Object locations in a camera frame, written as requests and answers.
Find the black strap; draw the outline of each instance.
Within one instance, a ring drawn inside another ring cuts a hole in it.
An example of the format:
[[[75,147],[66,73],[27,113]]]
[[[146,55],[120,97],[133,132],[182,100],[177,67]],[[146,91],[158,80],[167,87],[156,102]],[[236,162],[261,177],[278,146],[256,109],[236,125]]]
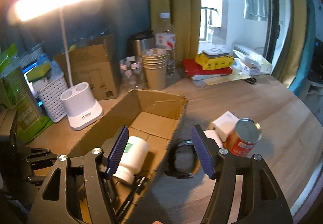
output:
[[[187,146],[191,147],[192,153],[193,153],[193,160],[194,160],[193,172],[183,172],[177,169],[175,166],[177,151],[180,148],[187,147]],[[179,140],[178,143],[175,144],[169,152],[168,171],[165,171],[165,174],[170,177],[175,177],[179,179],[189,179],[189,178],[195,177],[195,174],[197,173],[198,169],[199,169],[199,160],[198,160],[198,156],[196,154],[195,148],[193,146],[192,140]]]

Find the yellow package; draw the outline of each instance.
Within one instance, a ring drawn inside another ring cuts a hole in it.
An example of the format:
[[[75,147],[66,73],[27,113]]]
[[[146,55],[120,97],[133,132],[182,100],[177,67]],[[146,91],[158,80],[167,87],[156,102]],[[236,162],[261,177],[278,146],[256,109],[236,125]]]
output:
[[[202,66],[203,70],[215,70],[232,66],[235,59],[230,55],[209,58],[204,54],[198,54],[195,57],[195,62]]]

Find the wooden desk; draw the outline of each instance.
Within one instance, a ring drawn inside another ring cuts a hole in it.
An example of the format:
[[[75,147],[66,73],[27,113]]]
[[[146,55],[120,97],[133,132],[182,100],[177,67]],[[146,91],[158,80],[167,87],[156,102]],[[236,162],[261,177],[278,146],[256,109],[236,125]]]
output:
[[[253,153],[261,154],[276,177],[291,207],[310,179],[323,150],[323,128],[309,109],[283,84],[261,75],[256,85],[236,81],[198,90],[190,79],[182,79],[166,89],[189,99],[182,138],[190,138],[192,125],[206,127],[226,111],[238,118],[251,118],[263,130],[262,140]],[[118,100],[101,101],[107,112]],[[67,118],[55,124],[29,146],[50,148],[53,153],[68,153],[90,126],[75,132]],[[237,178],[236,190],[241,190]],[[200,223],[209,202],[214,182],[202,172],[196,178],[179,180],[162,176],[147,195],[153,199],[145,211],[136,212],[140,223],[160,220],[168,223]],[[237,213],[240,200],[234,199]]]

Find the white wall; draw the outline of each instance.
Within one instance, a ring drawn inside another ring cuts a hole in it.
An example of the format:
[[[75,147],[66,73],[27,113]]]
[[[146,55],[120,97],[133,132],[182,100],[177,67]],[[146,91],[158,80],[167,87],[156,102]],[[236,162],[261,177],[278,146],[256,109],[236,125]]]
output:
[[[323,3],[313,0],[315,6],[316,38],[323,41]]]
[[[267,21],[253,21],[243,18],[244,0],[228,0],[228,31],[226,48],[239,43],[250,49],[264,47],[267,35]]]

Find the red can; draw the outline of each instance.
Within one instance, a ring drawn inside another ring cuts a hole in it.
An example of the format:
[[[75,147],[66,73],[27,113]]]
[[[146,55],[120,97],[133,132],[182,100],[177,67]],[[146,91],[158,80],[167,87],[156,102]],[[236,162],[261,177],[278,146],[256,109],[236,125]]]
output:
[[[259,124],[249,118],[243,118],[235,125],[235,130],[225,142],[225,147],[236,156],[246,156],[260,139]]]

